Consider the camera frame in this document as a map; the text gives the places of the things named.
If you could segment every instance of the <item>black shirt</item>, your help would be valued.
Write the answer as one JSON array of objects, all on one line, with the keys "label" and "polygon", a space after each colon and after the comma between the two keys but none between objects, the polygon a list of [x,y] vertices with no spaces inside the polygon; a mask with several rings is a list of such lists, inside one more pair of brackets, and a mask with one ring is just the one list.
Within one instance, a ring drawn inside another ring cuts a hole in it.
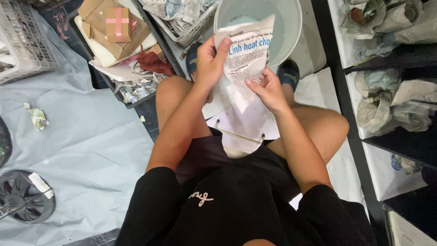
[{"label": "black shirt", "polygon": [[153,168],[132,195],[115,245],[376,245],[363,205],[317,185],[296,211],[267,179],[224,167],[181,187],[173,170]]}]

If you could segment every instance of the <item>black shorts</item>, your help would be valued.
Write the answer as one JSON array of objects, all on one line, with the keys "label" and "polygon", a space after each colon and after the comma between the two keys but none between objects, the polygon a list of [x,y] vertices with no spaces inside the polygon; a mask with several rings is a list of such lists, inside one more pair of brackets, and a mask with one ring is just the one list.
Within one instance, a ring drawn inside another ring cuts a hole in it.
[{"label": "black shorts", "polygon": [[301,192],[287,161],[266,147],[273,140],[265,140],[255,152],[245,157],[231,159],[223,149],[223,134],[217,129],[209,129],[213,136],[194,138],[179,163],[176,178],[180,184],[223,166],[236,165],[264,175],[272,189],[287,201]]}]

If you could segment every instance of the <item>water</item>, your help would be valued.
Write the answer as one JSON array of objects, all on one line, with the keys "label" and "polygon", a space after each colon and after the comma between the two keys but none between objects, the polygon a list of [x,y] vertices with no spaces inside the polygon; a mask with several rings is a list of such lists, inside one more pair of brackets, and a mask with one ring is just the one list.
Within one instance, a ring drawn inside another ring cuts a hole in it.
[{"label": "water", "polygon": [[273,27],[273,38],[270,43],[270,60],[273,60],[278,54],[284,43],[284,19],[279,10],[266,0],[238,0],[232,3],[232,6],[222,15],[218,28],[237,25],[248,22],[255,22],[275,14],[276,18]]}]

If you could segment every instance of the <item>white plastic basket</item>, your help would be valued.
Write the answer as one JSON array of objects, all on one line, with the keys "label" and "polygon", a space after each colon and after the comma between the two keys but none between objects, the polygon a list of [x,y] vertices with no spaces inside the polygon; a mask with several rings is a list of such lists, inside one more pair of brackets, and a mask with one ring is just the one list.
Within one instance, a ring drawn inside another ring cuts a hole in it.
[{"label": "white plastic basket", "polygon": [[0,39],[16,61],[14,68],[0,72],[0,85],[58,67],[59,61],[32,7],[0,0],[0,23]]},{"label": "white plastic basket", "polygon": [[188,29],[183,36],[176,36],[170,28],[164,23],[164,21],[158,16],[151,14],[153,19],[162,27],[162,29],[170,36],[170,38],[180,43],[183,47],[188,47],[192,44],[202,33],[204,33],[208,28],[214,23],[214,15],[217,10],[218,2],[213,3],[208,10],[206,10],[194,24]]}]

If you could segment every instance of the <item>foot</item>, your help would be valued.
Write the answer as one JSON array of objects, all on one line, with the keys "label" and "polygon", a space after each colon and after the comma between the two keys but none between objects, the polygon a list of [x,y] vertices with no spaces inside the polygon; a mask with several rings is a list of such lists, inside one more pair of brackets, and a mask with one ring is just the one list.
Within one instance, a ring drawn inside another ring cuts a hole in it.
[{"label": "foot", "polygon": [[[197,48],[202,45],[201,42],[197,42],[191,45],[191,47],[187,51],[187,57],[186,57],[186,65],[187,65],[187,71],[191,77],[191,81],[193,83],[196,83],[197,79]],[[209,92],[208,97],[206,98],[206,103],[211,103],[212,100],[214,100],[214,88],[211,89]]]},{"label": "foot", "polygon": [[290,107],[295,106],[295,91],[299,83],[299,67],[293,60],[284,61],[278,71],[277,75],[281,82],[282,90],[284,91],[285,99]]}]

